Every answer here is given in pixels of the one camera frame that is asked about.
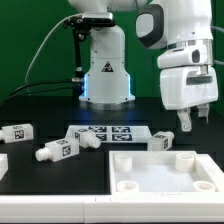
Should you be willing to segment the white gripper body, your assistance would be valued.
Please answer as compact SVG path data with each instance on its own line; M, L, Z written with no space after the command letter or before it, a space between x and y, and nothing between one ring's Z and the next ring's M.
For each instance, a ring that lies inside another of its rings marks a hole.
M180 110L214 102L218 99L216 72L208 66L164 69L160 73L160 91L167 110Z

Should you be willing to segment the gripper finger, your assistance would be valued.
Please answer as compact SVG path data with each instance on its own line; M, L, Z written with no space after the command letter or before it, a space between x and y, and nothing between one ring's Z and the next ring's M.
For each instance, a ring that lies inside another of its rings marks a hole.
M210 111L210 104L205 103L197 106L198 108L198 117L205 118L206 122L209 122L209 111Z
M192 122L191 122L191 109L185 108L177 111L177 115L179 117L181 123L181 129L183 132L190 132L192 130Z

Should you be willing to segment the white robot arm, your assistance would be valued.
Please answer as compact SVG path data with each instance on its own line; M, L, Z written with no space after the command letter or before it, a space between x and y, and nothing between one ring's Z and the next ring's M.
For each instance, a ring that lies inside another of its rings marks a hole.
M100 110L130 104L130 75L125 71L123 30L113 13L138 12L135 32L148 49L164 49L157 59L162 103L175 110L182 130L192 129L190 112L207 117L218 99L213 68L211 0L68 0L80 16L77 22L90 28L90 69L84 76L80 101Z

